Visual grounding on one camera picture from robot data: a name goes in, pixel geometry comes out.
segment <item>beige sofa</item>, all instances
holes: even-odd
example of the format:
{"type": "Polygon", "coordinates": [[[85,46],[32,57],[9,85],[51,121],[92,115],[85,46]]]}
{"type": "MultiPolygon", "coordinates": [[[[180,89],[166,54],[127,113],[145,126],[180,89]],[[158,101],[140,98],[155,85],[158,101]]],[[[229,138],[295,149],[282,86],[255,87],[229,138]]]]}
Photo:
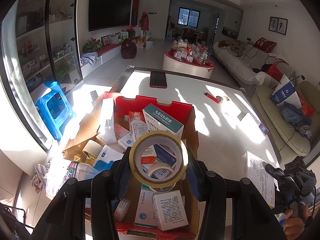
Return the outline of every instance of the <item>beige sofa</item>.
{"type": "Polygon", "coordinates": [[[314,109],[311,116],[312,125],[310,140],[302,137],[289,122],[280,115],[280,108],[270,99],[273,90],[258,85],[252,101],[262,115],[278,147],[284,164],[291,162],[296,156],[307,156],[320,137],[320,91],[308,81],[301,82],[296,90],[314,109]]]}

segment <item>packing tape roll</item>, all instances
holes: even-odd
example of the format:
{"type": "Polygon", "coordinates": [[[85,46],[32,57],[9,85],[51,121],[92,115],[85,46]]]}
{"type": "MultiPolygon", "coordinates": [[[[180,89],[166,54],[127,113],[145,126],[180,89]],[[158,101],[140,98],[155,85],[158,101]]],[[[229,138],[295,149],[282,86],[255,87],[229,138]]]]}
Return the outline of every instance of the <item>packing tape roll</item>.
{"type": "Polygon", "coordinates": [[[89,140],[82,151],[87,157],[95,161],[102,148],[103,147],[99,143],[89,140]]]}
{"type": "MultiPolygon", "coordinates": [[[[170,171],[171,173],[173,172],[173,169],[170,167],[170,165],[166,164],[166,163],[154,163],[153,165],[151,165],[151,167],[149,168],[148,170],[148,173],[147,175],[149,177],[151,177],[151,175],[158,171],[158,170],[163,170],[163,169],[166,169],[168,171],[170,171]]],[[[168,186],[168,187],[149,187],[152,191],[154,192],[158,192],[158,193],[165,193],[165,192],[169,192],[173,189],[173,187],[175,186],[176,184],[173,184],[171,186],[168,186]]]]}
{"type": "Polygon", "coordinates": [[[142,184],[153,188],[164,188],[174,185],[183,176],[188,166],[188,152],[184,143],[177,136],[167,131],[151,131],[139,137],[132,145],[129,164],[133,175],[142,184]],[[173,172],[164,179],[149,177],[141,166],[143,151],[154,144],[168,146],[177,158],[173,172]]]}

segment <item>television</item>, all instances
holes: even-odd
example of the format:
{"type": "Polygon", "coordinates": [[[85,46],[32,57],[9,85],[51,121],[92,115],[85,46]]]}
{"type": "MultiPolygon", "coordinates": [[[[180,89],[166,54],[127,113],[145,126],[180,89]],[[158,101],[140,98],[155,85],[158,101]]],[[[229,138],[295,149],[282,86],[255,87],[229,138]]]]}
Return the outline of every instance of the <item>television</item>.
{"type": "Polygon", "coordinates": [[[89,32],[130,25],[131,0],[89,0],[89,32]]]}

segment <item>red tablecloth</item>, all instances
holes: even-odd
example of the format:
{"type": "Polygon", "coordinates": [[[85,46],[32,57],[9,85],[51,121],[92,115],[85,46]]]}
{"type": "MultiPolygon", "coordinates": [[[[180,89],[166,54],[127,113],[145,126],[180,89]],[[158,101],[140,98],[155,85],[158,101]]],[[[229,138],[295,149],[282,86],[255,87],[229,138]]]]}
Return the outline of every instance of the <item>red tablecloth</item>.
{"type": "Polygon", "coordinates": [[[184,58],[182,58],[181,60],[179,60],[178,58],[175,58],[175,57],[173,56],[173,51],[171,51],[171,50],[166,51],[165,54],[166,54],[166,56],[168,56],[169,58],[172,58],[172,59],[174,59],[174,60],[176,60],[176,61],[183,62],[183,63],[185,63],[185,64],[189,64],[189,65],[192,65],[192,66],[205,67],[205,68],[212,68],[212,67],[214,67],[214,65],[213,65],[213,66],[210,66],[210,65],[208,65],[208,64],[198,64],[198,63],[196,63],[196,62],[189,62],[189,61],[185,60],[184,58]]]}

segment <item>potted plant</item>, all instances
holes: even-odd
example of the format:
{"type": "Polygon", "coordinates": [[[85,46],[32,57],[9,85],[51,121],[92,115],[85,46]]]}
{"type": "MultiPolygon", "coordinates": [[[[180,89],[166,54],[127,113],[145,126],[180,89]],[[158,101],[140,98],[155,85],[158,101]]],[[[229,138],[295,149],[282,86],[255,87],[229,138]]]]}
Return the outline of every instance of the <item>potted plant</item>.
{"type": "Polygon", "coordinates": [[[136,34],[136,32],[135,32],[135,30],[133,29],[133,26],[132,26],[132,25],[128,26],[127,32],[128,32],[129,38],[133,38],[133,37],[135,36],[135,34],[136,34]]]}
{"type": "Polygon", "coordinates": [[[87,43],[82,47],[83,53],[97,52],[101,48],[101,42],[99,39],[91,38],[87,40],[87,43]]]}

